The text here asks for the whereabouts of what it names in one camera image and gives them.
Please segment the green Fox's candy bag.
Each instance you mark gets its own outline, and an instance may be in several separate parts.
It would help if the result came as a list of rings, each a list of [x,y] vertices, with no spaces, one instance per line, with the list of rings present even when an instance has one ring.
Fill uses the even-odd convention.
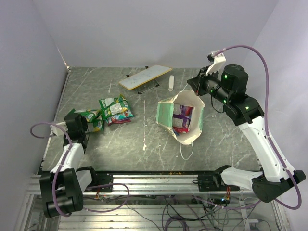
[[[104,123],[100,109],[82,109],[76,110],[73,108],[68,114],[77,113],[85,117],[89,132],[99,132],[104,130]]]

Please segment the purple red candy bag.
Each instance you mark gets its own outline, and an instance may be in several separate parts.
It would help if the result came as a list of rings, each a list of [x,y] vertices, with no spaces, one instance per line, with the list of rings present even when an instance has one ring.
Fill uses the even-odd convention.
[[[108,119],[107,120],[107,125],[110,126],[110,125],[113,125],[113,124],[125,124],[125,123],[130,123],[131,120],[129,118],[126,118],[126,119],[122,119],[122,120],[117,120],[117,119]]]

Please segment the teal Fox's mint bag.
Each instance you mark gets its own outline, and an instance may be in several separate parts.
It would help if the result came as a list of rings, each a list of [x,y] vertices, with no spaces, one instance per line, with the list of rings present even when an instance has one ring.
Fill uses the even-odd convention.
[[[113,116],[107,118],[105,121],[107,121],[110,118],[117,119],[117,120],[122,120],[122,119],[126,119],[126,118],[131,118],[131,117],[134,117],[133,113],[130,110],[127,110],[125,112],[113,115]]]

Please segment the large purple snack bag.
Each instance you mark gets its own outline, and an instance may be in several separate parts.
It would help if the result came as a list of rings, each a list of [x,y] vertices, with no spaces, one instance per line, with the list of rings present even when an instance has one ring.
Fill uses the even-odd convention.
[[[173,117],[172,117],[173,127],[188,128],[191,121],[193,107],[181,104],[173,104],[173,106],[174,106]]]

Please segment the decorated paper gift bag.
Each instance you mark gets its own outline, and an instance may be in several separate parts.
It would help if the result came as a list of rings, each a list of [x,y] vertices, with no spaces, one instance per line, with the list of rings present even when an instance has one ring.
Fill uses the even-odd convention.
[[[168,131],[180,144],[191,145],[203,129],[205,103],[193,90],[183,90],[177,95],[161,100],[157,105],[156,123]]]

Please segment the red snack packet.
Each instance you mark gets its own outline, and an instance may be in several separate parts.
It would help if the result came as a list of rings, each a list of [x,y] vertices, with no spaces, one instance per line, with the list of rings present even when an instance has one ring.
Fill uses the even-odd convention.
[[[189,132],[189,129],[188,128],[176,128],[176,127],[173,127],[173,131],[174,131],[174,133],[182,134],[182,133]]]

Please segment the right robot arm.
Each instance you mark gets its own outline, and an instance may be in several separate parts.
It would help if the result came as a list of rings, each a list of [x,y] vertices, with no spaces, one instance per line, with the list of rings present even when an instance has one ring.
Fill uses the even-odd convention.
[[[295,183],[306,179],[302,170],[294,167],[273,147],[274,139],[265,128],[265,113],[258,101],[246,94],[248,74],[237,64],[224,67],[221,78],[218,73],[207,73],[209,67],[200,69],[196,77],[187,81],[197,96],[209,94],[223,103],[223,112],[246,136],[261,165],[261,170],[246,171],[231,166],[218,169],[212,185],[221,191],[228,185],[254,192],[262,202],[269,203],[291,189]]]

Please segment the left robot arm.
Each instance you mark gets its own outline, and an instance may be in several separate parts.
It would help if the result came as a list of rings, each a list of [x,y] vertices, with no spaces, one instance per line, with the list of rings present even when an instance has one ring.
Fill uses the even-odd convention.
[[[93,191],[98,179],[93,167],[78,169],[88,145],[86,118],[72,113],[64,122],[51,125],[63,132],[63,154],[56,166],[39,179],[42,206],[45,217],[68,217],[83,208],[83,192]]]

